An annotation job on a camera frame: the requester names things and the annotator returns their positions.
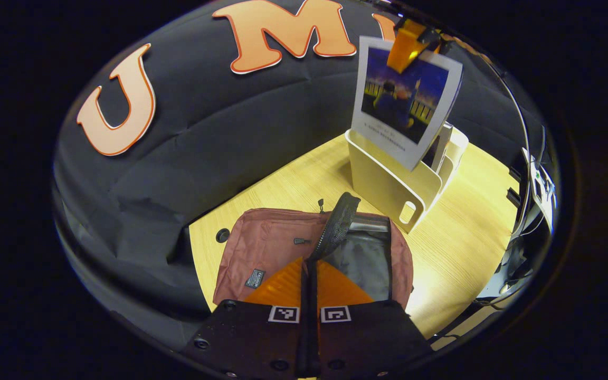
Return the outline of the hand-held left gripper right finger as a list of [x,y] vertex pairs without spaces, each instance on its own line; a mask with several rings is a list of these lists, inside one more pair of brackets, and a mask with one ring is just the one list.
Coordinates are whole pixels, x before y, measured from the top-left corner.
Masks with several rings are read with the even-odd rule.
[[314,265],[319,379],[384,379],[433,349],[398,301],[373,301],[331,264]]

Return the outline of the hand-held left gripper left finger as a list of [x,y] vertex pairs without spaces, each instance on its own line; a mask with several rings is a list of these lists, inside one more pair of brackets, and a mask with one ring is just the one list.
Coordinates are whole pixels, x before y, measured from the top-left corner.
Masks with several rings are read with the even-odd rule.
[[246,301],[224,300],[183,355],[227,379],[310,375],[310,263],[296,259]]

